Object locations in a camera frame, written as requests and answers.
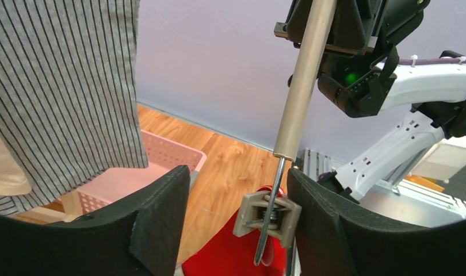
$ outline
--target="wooden floor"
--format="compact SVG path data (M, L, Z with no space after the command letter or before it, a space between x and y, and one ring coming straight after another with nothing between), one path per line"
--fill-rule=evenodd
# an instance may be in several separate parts
M273 183L278 159L271 152L144 107L139 107L138 114L145 131L207 155L189 196L177 260L182 263L223 227L239 208L244 194ZM286 189L285 179L282 188Z

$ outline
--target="striped fabric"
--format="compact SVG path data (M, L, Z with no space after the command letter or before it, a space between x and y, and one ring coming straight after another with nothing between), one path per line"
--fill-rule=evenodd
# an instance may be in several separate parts
M13 215L108 168L148 166L134 84L139 0L0 1L0 137L32 185Z

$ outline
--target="red cloth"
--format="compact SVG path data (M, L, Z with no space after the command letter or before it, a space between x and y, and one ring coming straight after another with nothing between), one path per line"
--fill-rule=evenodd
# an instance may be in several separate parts
M268 237L262 263L259 266L254 265L260 231L254 230L243 237L233 235L237 214L238 211L197 254L182 264L185 276L284 275L287 250L283 249L279 240L273 237Z

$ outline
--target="beige cloth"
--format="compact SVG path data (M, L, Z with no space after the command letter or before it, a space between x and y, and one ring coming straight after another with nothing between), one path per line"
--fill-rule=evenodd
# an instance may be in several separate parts
M31 190L25 173L0 138L0 196L18 196Z

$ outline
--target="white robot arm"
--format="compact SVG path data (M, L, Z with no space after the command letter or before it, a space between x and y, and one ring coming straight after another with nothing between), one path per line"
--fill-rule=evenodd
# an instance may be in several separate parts
M397 79L382 109L423 102L466 100L466 64L398 66ZM415 154L445 138L441 127L419 111L408 112L393 130L352 162L337 170L336 179L360 200L381 178Z

